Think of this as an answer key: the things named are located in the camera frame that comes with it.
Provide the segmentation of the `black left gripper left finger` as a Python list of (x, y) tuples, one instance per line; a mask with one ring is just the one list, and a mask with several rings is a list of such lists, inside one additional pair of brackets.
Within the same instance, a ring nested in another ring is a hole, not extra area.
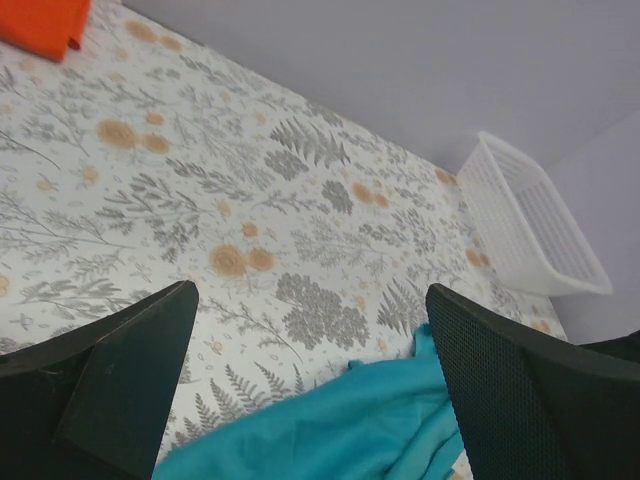
[(2, 355), (2, 478), (150, 478), (198, 301), (193, 282), (176, 282)]

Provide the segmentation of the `teal t shirt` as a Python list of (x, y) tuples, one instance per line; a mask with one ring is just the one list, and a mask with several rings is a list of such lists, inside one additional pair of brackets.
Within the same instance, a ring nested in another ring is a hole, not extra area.
[(429, 324), (341, 376), (171, 452), (155, 479), (448, 479), (464, 445)]

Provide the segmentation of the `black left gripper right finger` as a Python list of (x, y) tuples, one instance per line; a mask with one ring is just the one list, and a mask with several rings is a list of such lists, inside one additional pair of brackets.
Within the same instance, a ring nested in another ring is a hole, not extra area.
[(426, 311), (474, 478), (638, 478), (638, 333), (573, 345), (441, 284)]

